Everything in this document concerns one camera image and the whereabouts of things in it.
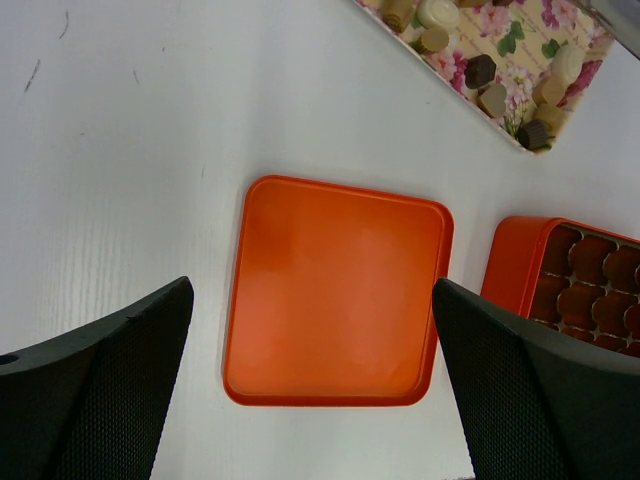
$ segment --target round chocolate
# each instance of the round chocolate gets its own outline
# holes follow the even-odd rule
[[[467,88],[484,87],[495,78],[496,63],[489,55],[483,53],[469,59],[464,75]]]
[[[538,150],[549,141],[549,134],[540,120],[531,120],[518,130],[518,142],[527,150]]]

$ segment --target white surface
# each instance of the white surface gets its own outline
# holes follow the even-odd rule
[[[620,47],[539,158],[471,115],[350,0],[4,1],[0,68],[0,352],[179,275],[194,284],[155,480],[471,474],[441,353],[410,408],[259,409],[226,397],[229,285],[255,178],[445,203],[450,277],[475,291],[509,214],[640,236],[640,62]]]

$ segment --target chocolate tray insert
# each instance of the chocolate tray insert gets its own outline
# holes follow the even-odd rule
[[[640,358],[640,245],[570,224],[551,232],[529,318]]]

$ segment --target orange lid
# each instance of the orange lid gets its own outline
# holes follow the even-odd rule
[[[453,218],[438,203],[265,177],[245,198],[224,366],[245,405],[409,405],[436,349],[431,289]]]

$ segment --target white chocolate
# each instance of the white chocolate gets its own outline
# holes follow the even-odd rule
[[[551,74],[568,87],[580,76],[584,56],[582,49],[576,46],[565,45],[561,47],[551,64]]]
[[[423,27],[440,27],[451,32],[460,24],[460,10],[451,0],[422,0],[416,10]]]

